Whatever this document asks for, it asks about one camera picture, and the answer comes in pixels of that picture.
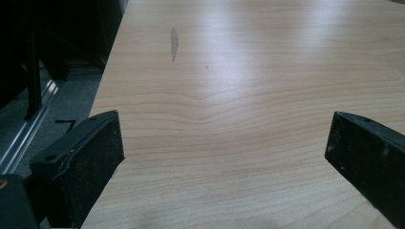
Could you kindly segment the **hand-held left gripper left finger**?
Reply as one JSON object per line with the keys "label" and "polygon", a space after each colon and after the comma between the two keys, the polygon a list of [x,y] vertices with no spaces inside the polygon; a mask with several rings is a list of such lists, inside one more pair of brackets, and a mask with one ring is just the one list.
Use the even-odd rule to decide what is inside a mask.
{"label": "hand-held left gripper left finger", "polygon": [[79,228],[124,160],[117,111],[81,122],[30,161],[52,227]]}

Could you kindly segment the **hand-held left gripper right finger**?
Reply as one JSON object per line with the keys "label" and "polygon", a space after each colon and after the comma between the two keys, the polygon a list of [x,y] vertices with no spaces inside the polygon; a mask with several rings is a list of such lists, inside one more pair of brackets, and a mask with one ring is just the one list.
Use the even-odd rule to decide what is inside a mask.
{"label": "hand-held left gripper right finger", "polygon": [[367,117],[336,112],[325,159],[394,227],[405,229],[405,135]]}

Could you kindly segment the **black metal stand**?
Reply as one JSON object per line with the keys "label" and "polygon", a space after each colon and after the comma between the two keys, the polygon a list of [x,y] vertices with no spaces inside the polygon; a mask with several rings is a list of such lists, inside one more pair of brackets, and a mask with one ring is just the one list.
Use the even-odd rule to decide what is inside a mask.
{"label": "black metal stand", "polygon": [[41,107],[39,57],[33,32],[28,34],[26,47],[29,107],[25,119],[30,120]]}

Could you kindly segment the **aluminium floor rail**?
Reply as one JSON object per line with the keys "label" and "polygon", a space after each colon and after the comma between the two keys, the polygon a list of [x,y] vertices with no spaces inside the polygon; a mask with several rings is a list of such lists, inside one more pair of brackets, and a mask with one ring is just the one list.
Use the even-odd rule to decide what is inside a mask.
{"label": "aluminium floor rail", "polygon": [[0,174],[12,174],[21,159],[27,152],[34,136],[42,124],[46,114],[59,91],[60,86],[54,80],[49,80],[41,93],[42,105],[34,113],[30,120],[25,120],[19,129],[16,137],[12,140],[7,151],[0,156]]}

